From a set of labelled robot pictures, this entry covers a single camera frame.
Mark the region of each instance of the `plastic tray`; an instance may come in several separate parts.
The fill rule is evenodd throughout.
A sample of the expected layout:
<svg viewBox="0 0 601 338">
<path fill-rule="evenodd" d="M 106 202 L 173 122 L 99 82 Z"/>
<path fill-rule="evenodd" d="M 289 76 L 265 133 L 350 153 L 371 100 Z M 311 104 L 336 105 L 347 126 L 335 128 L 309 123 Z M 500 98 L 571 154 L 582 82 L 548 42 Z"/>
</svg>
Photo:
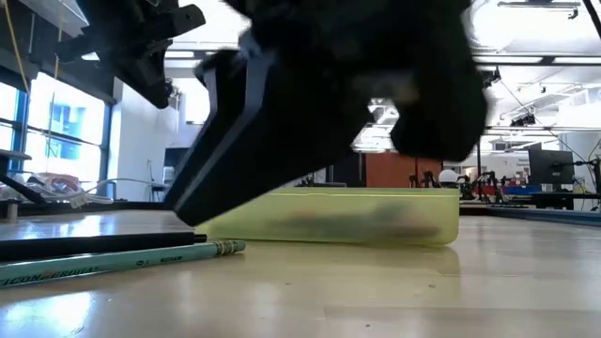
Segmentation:
<svg viewBox="0 0 601 338">
<path fill-rule="evenodd" d="M 211 238 L 443 245 L 458 227 L 458 190 L 285 188 L 198 230 Z"/>
</svg>

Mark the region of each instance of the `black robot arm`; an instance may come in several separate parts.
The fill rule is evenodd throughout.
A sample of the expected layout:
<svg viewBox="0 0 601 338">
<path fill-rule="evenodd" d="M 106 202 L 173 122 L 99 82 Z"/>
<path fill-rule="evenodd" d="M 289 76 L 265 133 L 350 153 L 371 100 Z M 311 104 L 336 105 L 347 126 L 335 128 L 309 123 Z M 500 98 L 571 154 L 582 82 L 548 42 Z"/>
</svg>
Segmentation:
<svg viewBox="0 0 601 338">
<path fill-rule="evenodd" d="M 77 2 L 90 21 L 87 48 L 67 42 L 59 55 L 96 51 L 117 77 L 164 105 L 158 84 L 167 38 L 202 24 L 200 10 L 164 0 Z M 460 19 L 470 0 L 228 3 L 252 27 L 239 50 L 217 52 L 194 71 L 211 110 L 165 198 L 185 223 L 348 156 L 373 122 L 372 98 L 392 99 L 400 113 L 391 132 L 399 153 L 462 161 L 479 140 L 487 104 Z M 173 29 L 149 28 L 158 23 Z M 132 27 L 126 38 L 111 38 Z"/>
</svg>

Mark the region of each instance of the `white ball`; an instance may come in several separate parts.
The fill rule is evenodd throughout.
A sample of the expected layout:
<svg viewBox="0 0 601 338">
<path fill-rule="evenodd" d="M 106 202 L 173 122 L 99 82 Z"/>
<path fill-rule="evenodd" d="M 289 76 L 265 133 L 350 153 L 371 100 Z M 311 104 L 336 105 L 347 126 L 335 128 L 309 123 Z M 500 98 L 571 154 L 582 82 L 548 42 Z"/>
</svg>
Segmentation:
<svg viewBox="0 0 601 338">
<path fill-rule="evenodd" d="M 457 183 L 457 178 L 459 174 L 454 172 L 451 169 L 445 169 L 439 174 L 439 182 L 440 183 Z"/>
</svg>

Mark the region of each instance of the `orange wall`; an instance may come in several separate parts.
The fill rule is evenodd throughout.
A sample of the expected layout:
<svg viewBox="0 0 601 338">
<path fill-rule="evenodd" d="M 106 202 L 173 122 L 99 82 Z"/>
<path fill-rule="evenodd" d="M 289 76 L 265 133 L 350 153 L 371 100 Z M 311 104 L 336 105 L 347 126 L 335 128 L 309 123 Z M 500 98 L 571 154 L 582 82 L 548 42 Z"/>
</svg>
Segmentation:
<svg viewBox="0 0 601 338">
<path fill-rule="evenodd" d="M 440 162 L 418 159 L 418 177 L 430 170 L 438 179 Z M 415 159 L 397 153 L 365 154 L 368 188 L 408 188 L 409 175 L 415 174 Z"/>
</svg>

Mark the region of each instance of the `green pencil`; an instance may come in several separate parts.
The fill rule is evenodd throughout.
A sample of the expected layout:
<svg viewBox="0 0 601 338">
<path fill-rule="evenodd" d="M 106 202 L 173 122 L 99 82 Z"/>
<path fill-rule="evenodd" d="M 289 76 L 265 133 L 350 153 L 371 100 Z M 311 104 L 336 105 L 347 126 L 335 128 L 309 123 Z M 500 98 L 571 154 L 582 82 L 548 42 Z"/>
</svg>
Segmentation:
<svg viewBox="0 0 601 338">
<path fill-rule="evenodd" d="M 103 253 L 76 257 L 13 263 L 0 266 L 0 287 L 44 282 L 89 273 L 139 269 L 161 264 L 207 259 L 235 254 L 245 249 L 242 240 L 222 240 L 181 247 Z"/>
</svg>

